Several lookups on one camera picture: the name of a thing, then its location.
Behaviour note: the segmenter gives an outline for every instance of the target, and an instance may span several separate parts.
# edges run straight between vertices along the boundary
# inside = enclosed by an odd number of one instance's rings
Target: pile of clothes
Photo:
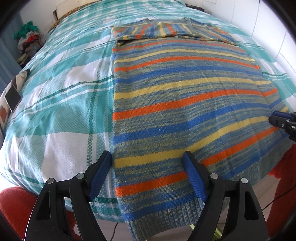
[[[33,25],[32,21],[23,25],[13,36],[14,39],[19,39],[17,49],[23,55],[17,60],[17,62],[22,68],[37,53],[37,51],[42,48],[42,37],[43,34],[39,31],[37,26]]]

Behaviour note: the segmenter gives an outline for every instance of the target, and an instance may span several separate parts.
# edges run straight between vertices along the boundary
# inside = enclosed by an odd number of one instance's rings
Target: green fabric
[[[24,24],[20,28],[20,30],[16,34],[13,35],[13,38],[14,39],[26,38],[26,34],[31,31],[39,32],[39,29],[37,28],[37,26],[33,25],[32,21]]]

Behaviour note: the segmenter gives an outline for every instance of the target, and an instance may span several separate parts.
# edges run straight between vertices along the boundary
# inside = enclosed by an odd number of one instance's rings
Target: blue gripper pad
[[[284,113],[284,112],[280,112],[280,111],[274,111],[272,113],[272,115],[278,116],[278,117],[282,117],[282,118],[288,119],[290,121],[294,121],[294,118],[289,113]]]
[[[90,201],[92,201],[95,197],[99,195],[111,165],[112,154],[108,151],[107,155],[105,156],[100,167],[98,168],[93,179],[90,182],[90,192],[88,194],[88,198]]]
[[[205,183],[198,174],[186,152],[183,154],[182,163],[196,196],[205,202],[207,199],[207,195],[205,193]]]

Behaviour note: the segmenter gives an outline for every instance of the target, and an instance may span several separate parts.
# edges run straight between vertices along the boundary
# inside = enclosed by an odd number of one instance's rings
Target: pillow
[[[10,89],[10,87],[13,85],[18,92],[20,92],[22,86],[24,85],[24,82],[27,80],[27,76],[30,73],[30,69],[27,69],[25,71],[20,72],[12,79],[12,81],[7,85],[3,93],[0,97],[0,148],[3,145],[4,141],[4,132],[6,123],[8,120],[8,117],[11,113],[9,106],[6,102],[6,99],[4,98],[7,91]]]

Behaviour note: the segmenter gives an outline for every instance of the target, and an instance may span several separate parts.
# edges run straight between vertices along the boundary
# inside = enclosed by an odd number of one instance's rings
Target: metal screw
[[[76,177],[77,177],[77,179],[82,179],[82,178],[84,178],[84,173],[78,173],[76,175]]]
[[[216,173],[211,173],[210,177],[211,177],[212,179],[217,179],[219,176],[218,176],[218,174],[216,174]]]
[[[50,178],[50,179],[47,180],[46,183],[47,183],[47,184],[52,184],[53,182],[54,182],[54,179],[53,179],[53,178]]]
[[[241,179],[241,182],[244,183],[244,184],[246,184],[246,183],[248,183],[248,179],[246,179],[246,178],[243,177],[243,178]]]

